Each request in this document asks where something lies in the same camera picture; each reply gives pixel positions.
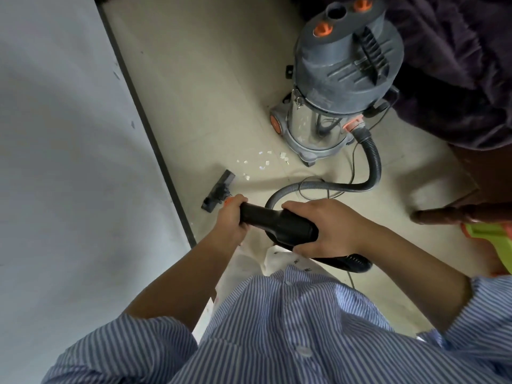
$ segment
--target black baseboard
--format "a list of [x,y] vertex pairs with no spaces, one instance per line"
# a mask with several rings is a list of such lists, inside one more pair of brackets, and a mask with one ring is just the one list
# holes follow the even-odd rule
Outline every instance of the black baseboard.
[[181,202],[178,197],[178,193],[176,193],[176,188],[174,187],[173,181],[170,178],[169,170],[167,169],[167,165],[165,164],[165,161],[163,159],[162,152],[160,151],[160,148],[158,147],[157,140],[155,139],[155,135],[153,134],[153,131],[150,126],[150,122],[148,121],[146,113],[144,112],[144,108],[142,107],[139,96],[137,95],[135,86],[133,85],[133,82],[131,81],[130,73],[128,72],[128,69],[126,68],[125,61],[123,59],[123,56],[121,55],[121,51],[119,50],[119,45],[117,44],[116,38],[114,37],[114,33],[112,32],[112,28],[110,27],[109,21],[106,18],[106,14],[100,4],[97,3],[97,6],[98,6],[99,15],[101,17],[101,20],[103,21],[103,25],[105,26],[106,34],[109,37],[110,44],[112,45],[112,48],[114,49],[114,53],[116,55],[117,62],[119,63],[119,68],[121,69],[121,72],[123,73],[126,84],[128,85],[128,90],[130,91],[131,97],[133,98],[133,102],[135,103],[135,108],[137,108],[137,112],[139,113],[139,117],[144,126],[144,130],[146,131],[147,138],[150,140],[151,147],[153,148],[153,152],[155,153],[155,156],[157,158],[158,165],[160,166],[160,170],[162,171],[163,179],[164,179],[165,184],[167,185],[167,188],[169,190],[170,197],[173,200],[174,206],[176,208],[176,212],[178,213],[178,217],[181,221],[181,225],[183,226],[183,230],[185,231],[187,239],[189,240],[190,246],[193,248],[196,245],[196,241],[195,241],[194,234],[192,233],[192,229],[190,228],[189,220],[187,219],[187,217],[185,215],[183,206],[181,206]]

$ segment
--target white button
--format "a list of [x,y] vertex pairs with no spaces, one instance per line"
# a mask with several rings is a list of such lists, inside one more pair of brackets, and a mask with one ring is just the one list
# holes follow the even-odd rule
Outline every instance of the white button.
[[313,351],[310,348],[306,348],[302,345],[298,345],[295,350],[303,357],[311,357],[313,355]]

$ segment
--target striped shirt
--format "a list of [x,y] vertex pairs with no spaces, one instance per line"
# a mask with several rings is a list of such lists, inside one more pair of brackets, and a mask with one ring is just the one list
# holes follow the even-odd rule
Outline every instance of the striped shirt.
[[68,348],[43,383],[510,383],[512,277],[472,284],[445,335],[421,341],[358,291],[288,266],[240,284],[199,345],[173,318],[124,314]]

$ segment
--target dark purple blanket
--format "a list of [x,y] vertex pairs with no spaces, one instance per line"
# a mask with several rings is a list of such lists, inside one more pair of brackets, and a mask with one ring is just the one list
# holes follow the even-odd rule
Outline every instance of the dark purple blanket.
[[465,148],[512,143],[512,0],[387,3],[405,45],[398,115]]

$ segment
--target white pants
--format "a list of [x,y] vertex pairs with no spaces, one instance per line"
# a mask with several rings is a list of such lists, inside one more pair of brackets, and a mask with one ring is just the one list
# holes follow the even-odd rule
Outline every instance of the white pants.
[[261,265],[248,253],[248,250],[242,244],[234,252],[226,271],[224,271],[215,287],[217,297],[214,301],[213,312],[244,280],[254,275],[270,276],[274,272],[284,270],[291,264],[302,271],[333,277],[310,258],[304,258],[277,245],[267,250],[265,261]]

